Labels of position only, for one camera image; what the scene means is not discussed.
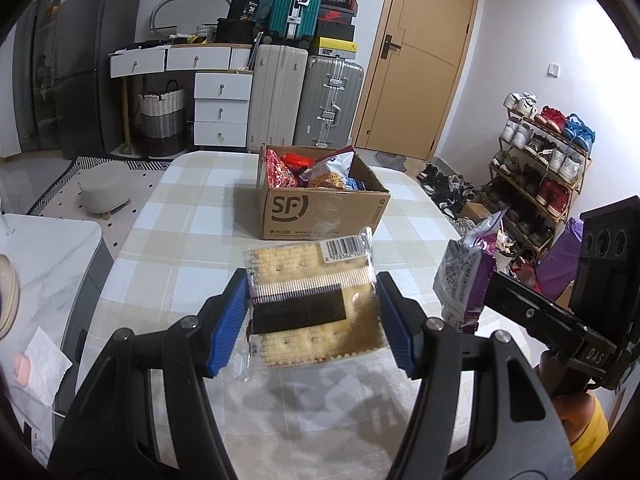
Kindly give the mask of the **right hand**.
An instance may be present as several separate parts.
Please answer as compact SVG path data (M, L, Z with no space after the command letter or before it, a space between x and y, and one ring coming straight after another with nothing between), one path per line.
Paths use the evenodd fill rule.
M564 367L549 350L541 353L536 370L558 413L567 439L574 443L587 429L596 411L594 396L588 392L553 395Z

